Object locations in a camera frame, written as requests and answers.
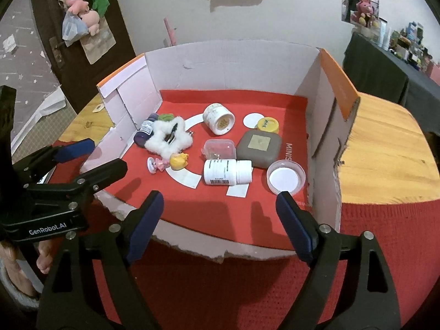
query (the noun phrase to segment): human hand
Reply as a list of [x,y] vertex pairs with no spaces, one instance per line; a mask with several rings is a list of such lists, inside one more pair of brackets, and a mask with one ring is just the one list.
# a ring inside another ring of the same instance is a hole
[[[47,274],[52,266],[52,240],[41,241],[38,244],[39,257],[37,267],[43,274]],[[7,241],[0,242],[0,258],[3,260],[7,275],[15,287],[27,296],[36,296],[37,291],[26,277],[17,263],[17,249]]]

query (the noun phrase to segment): dark purple bottle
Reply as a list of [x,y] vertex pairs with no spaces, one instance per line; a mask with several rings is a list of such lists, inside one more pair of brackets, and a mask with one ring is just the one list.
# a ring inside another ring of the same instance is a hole
[[147,120],[145,120],[139,131],[133,137],[133,141],[140,148],[145,148],[145,142],[153,136],[153,123],[159,118],[156,113],[151,113]]

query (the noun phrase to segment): square beige sticker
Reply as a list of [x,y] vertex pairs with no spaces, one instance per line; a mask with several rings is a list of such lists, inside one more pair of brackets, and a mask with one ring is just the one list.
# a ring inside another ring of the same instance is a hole
[[252,135],[248,148],[267,151],[270,142],[271,142],[270,137],[261,136],[261,135]]

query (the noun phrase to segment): yellow wooden surface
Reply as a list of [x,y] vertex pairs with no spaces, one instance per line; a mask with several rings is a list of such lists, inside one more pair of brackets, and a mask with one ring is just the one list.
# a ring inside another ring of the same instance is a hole
[[[360,93],[358,114],[339,167],[342,202],[395,204],[440,198],[440,177],[419,125],[403,107]],[[61,141],[97,144],[113,123],[98,94],[70,124]]]

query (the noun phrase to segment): white jar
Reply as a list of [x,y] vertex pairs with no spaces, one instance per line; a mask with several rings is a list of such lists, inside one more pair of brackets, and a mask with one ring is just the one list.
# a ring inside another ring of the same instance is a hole
[[214,103],[203,112],[203,121],[215,135],[224,135],[234,126],[235,117],[223,105]]
[[252,182],[250,160],[206,160],[203,167],[206,185],[243,185]]

